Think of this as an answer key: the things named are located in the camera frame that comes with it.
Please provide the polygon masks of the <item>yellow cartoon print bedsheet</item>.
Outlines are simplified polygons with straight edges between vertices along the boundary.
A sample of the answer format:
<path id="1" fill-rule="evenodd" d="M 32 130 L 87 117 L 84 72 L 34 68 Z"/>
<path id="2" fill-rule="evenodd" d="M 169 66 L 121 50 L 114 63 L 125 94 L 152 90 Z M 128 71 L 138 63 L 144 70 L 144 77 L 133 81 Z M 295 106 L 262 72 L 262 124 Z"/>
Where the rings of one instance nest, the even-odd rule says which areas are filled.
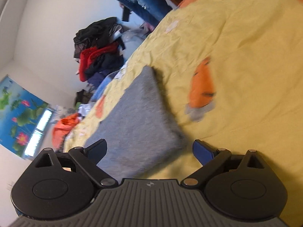
<path id="1" fill-rule="evenodd" d="M 185 114 L 192 75 L 209 58 L 214 108 Z M 190 140 L 262 153 L 288 191 L 281 214 L 302 225 L 302 0 L 185 0 L 133 53 L 66 149 L 83 146 L 144 66 L 153 67 L 169 110 Z"/>

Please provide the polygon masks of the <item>orange garment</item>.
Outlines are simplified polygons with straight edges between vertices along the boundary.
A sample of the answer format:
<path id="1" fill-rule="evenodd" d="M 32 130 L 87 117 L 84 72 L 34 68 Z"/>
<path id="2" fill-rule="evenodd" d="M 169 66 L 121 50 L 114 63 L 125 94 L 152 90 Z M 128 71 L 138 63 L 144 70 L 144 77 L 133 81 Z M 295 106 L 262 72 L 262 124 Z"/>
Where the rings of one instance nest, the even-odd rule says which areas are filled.
<path id="1" fill-rule="evenodd" d="M 70 116 L 60 119 L 52 130 L 52 146 L 58 150 L 65 139 L 66 135 L 79 123 L 78 114 L 74 113 Z"/>

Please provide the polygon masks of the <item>grey knitted sweater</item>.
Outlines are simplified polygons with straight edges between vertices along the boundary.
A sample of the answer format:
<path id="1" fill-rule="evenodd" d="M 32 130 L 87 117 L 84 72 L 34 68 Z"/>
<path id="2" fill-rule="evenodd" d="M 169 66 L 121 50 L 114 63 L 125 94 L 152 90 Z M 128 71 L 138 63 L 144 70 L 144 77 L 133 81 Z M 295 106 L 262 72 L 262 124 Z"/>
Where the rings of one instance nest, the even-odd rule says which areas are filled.
<path id="1" fill-rule="evenodd" d="M 107 153 L 97 166 L 118 182 L 139 178 L 185 149 L 187 138 L 165 107 L 151 67 L 143 67 L 84 146 L 100 139 Z"/>

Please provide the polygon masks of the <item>lotus flower roller blind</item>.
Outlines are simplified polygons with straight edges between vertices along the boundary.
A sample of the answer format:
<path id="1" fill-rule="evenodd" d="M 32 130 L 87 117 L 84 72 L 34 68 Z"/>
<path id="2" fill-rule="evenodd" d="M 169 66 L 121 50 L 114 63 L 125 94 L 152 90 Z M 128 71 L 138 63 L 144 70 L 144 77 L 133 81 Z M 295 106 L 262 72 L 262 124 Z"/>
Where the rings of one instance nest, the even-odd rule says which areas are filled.
<path id="1" fill-rule="evenodd" d="M 1 80 L 1 145 L 19 157 L 49 104 L 8 75 Z"/>

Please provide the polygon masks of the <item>red garment on pile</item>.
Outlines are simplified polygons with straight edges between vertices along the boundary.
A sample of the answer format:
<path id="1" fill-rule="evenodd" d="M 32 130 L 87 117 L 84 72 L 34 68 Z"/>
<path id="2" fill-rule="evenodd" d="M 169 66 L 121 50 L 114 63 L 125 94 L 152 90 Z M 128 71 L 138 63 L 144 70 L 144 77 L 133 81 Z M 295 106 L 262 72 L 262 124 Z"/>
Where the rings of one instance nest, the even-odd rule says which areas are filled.
<path id="1" fill-rule="evenodd" d="M 117 54 L 119 44 L 113 42 L 104 48 L 98 49 L 96 46 L 83 50 L 80 53 L 79 79 L 81 82 L 89 80 L 99 69 L 105 58 L 111 54 Z"/>

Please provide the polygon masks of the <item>light blue folded cloth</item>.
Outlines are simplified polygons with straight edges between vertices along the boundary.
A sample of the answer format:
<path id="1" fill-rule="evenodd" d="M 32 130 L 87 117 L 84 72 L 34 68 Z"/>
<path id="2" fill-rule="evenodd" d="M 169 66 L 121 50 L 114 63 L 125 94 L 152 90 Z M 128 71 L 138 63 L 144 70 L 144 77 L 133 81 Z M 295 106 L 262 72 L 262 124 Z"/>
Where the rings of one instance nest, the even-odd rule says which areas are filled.
<path id="1" fill-rule="evenodd" d="M 95 90 L 93 96 L 89 100 L 90 103 L 95 103 L 97 102 L 102 94 L 104 93 L 107 85 L 115 78 L 115 76 L 120 72 L 120 70 L 115 71 L 113 73 L 110 73 L 105 77 L 105 79 L 101 82 L 101 84 L 98 86 L 98 88 Z"/>

